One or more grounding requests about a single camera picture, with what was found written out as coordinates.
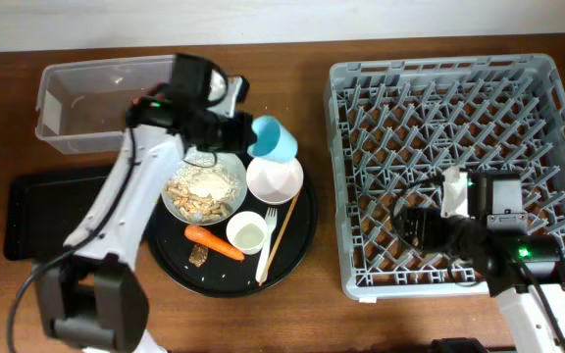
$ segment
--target brown wooden surface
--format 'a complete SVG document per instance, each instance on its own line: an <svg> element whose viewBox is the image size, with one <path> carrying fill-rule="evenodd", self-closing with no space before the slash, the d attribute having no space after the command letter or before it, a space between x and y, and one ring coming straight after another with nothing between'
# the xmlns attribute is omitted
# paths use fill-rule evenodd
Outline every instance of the brown wooden surface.
<svg viewBox="0 0 565 353"><path fill-rule="evenodd" d="M29 270L29 263L8 262L2 255L10 181L24 174L104 164L114 157L64 156L36 139L34 106L42 70L51 64L177 51L208 57L229 73L249 77L252 88L243 109L255 116L274 114L298 139L299 159L316 184L319 225L313 247L287 279L242 299L211 299L183 289L143 246L136 271L151 306L148 328L162 345L198 352L410 351L402 347L455 336L476 337L488 347L512 345L495 302L484 295L375 305L345 297L339 283L323 91L329 67L337 62L538 52L553 57L565 87L565 34L1 53L0 352L5 350L8 307ZM19 312L16 338L20 352L69 351L43 337L33 291Z"/></svg>

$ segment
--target white fork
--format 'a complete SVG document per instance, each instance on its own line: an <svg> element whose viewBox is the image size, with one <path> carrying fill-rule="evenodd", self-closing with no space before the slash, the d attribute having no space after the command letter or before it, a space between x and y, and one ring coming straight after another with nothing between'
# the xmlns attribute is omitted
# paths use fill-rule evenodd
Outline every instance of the white fork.
<svg viewBox="0 0 565 353"><path fill-rule="evenodd" d="M265 224L267 225L267 234L265 235L265 242L263 243L263 249L261 249L261 257L259 258L259 265L256 267L256 281L261 281L261 276L263 271L265 271L265 265L270 257L270 245L272 243L272 233L276 229L276 219L278 216L278 210L274 207L270 207L265 214ZM263 281L267 279L267 274L263 277Z"/></svg>

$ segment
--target black plate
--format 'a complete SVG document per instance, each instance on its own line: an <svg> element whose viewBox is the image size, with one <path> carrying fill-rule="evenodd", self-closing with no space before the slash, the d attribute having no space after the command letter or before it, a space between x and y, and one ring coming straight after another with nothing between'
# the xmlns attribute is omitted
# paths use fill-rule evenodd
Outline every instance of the black plate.
<svg viewBox="0 0 565 353"><path fill-rule="evenodd" d="M93 204L112 166L20 176L10 185L6 259L51 259Z"/></svg>
<svg viewBox="0 0 565 353"><path fill-rule="evenodd" d="M281 230L290 204L291 201L288 201L285 204L274 206L278 209L278 221L272 235L272 246ZM265 216L268 207L270 206L259 201L248 191L245 201L237 211L253 211ZM317 226L316 219L315 190L305 173L300 196L269 270L268 278L262 286L259 286L255 279L260 252L255 255L246 255L245 260L239 262L215 251L209 251L208 259L199 269L189 263L188 257L193 248L193 242L184 237L186 224L176 219L160 199L148 224L146 235L150 252L156 262L177 283L207 296L234 298L267 289L291 273L313 241ZM228 241L226 238L228 221L225 220L206 228L221 239Z"/></svg>

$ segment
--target chopstick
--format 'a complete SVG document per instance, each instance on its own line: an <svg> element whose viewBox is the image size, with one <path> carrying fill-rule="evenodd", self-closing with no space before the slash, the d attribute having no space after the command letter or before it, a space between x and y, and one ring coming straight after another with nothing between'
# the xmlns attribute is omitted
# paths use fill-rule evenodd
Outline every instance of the chopstick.
<svg viewBox="0 0 565 353"><path fill-rule="evenodd" d="M295 207L295 202L298 200L298 196L300 196L300 192L302 192L302 189L300 189L300 191L298 191L298 193L296 193L295 196L293 196L293 200L291 201L291 206L289 206L289 210L286 212L286 217L284 218L284 222L282 223L279 236L276 238L276 242L274 243L274 247L272 248L272 253L270 254L270 258L267 259L265 270L263 270L261 279L259 279L259 286L263 284L263 282L265 281L263 278L265 278L267 272L270 270L270 266L272 265L274 256L276 256L276 251L279 249L279 244L281 244L281 239L283 239L283 234L284 234L284 230L286 229L286 224L289 223L289 219L291 218L291 214L293 213L293 208Z"/></svg>

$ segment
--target carrot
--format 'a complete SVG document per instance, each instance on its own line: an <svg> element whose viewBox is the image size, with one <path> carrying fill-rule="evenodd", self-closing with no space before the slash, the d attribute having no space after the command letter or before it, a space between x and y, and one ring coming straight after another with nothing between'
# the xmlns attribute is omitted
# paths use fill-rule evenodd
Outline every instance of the carrot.
<svg viewBox="0 0 565 353"><path fill-rule="evenodd" d="M239 251L239 249L226 243L203 227L188 225L184 230L184 236L191 241L204 245L211 250L215 250L222 255L230 257L231 259L239 261L245 259L245 256Z"/></svg>

